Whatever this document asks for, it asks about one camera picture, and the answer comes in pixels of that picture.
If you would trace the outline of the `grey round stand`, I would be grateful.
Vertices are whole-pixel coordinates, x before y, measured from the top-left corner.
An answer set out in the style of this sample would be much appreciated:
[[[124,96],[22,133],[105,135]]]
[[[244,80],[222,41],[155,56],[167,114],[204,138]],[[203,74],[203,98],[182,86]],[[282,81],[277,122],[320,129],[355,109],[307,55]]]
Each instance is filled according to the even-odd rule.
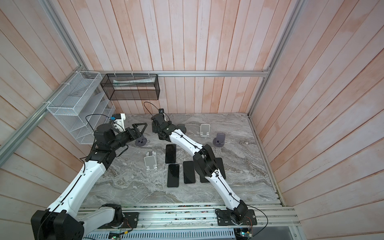
[[[137,147],[143,147],[143,146],[145,146],[147,144],[147,141],[148,140],[147,140],[147,138],[145,136],[140,136],[139,138],[137,138],[135,140],[135,145]]]

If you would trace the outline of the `blue phone reflective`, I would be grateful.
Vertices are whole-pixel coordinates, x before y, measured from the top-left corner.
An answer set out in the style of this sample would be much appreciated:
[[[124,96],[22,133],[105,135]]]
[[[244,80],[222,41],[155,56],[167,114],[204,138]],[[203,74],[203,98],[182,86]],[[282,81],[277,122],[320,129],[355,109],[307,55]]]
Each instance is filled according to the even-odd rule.
[[[175,144],[166,145],[165,163],[166,164],[176,163],[176,145]]]

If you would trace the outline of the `purple phone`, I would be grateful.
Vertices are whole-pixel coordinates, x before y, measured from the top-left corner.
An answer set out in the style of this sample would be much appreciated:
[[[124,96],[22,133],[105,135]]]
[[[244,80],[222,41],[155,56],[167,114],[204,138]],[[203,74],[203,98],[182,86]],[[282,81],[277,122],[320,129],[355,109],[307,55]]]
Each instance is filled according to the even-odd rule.
[[[196,182],[195,167],[193,161],[183,162],[184,183],[194,184]]]

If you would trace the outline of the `black phone round stand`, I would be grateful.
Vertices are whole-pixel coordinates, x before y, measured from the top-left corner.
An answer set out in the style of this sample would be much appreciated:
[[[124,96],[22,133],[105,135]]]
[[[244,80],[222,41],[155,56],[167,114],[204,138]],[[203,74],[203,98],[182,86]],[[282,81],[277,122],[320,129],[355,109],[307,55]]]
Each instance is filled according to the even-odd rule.
[[[226,172],[225,172],[225,168],[224,168],[223,159],[222,158],[216,158],[216,162],[217,162],[218,168],[220,169],[220,172],[221,172],[223,178],[226,179]]]

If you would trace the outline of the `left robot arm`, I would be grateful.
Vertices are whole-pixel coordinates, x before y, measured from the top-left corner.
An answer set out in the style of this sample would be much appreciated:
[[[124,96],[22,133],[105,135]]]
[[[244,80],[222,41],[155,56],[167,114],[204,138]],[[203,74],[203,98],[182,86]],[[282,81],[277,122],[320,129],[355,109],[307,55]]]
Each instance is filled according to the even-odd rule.
[[[125,216],[121,205],[104,204],[93,213],[78,217],[78,211],[97,180],[116,158],[116,151],[143,136],[139,124],[119,132],[112,124],[101,124],[94,131],[95,142],[84,166],[62,194],[44,211],[31,218],[36,240],[81,240],[101,226],[121,228]]]

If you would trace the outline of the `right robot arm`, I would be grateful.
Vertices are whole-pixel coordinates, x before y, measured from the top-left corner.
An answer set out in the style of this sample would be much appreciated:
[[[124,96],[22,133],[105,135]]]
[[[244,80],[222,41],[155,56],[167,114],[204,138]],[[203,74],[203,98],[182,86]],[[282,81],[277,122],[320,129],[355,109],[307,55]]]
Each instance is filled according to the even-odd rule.
[[[171,121],[166,121],[164,114],[158,113],[152,116],[151,120],[153,133],[157,134],[160,140],[176,144],[193,157],[197,174],[207,179],[220,194],[232,222],[241,224],[248,212],[248,207],[224,179],[211,146],[199,144],[189,138]]]

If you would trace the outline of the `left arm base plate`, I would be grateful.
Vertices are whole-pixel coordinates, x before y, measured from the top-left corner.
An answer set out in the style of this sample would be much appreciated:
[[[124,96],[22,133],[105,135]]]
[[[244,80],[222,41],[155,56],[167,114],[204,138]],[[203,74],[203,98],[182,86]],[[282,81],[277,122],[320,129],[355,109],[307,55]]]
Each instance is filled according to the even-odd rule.
[[[139,220],[139,212],[123,211],[123,217],[124,217],[124,220],[119,225],[108,223],[99,227],[99,229],[119,229],[119,228],[134,229],[137,227],[138,220]]]

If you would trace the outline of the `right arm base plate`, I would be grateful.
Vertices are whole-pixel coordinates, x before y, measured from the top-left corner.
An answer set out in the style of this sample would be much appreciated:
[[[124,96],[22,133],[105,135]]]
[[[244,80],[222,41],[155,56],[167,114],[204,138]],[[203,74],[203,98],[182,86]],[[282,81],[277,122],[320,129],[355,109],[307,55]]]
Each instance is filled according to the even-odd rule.
[[[254,210],[248,210],[243,217],[237,217],[233,211],[215,209],[219,226],[255,226],[258,224]]]

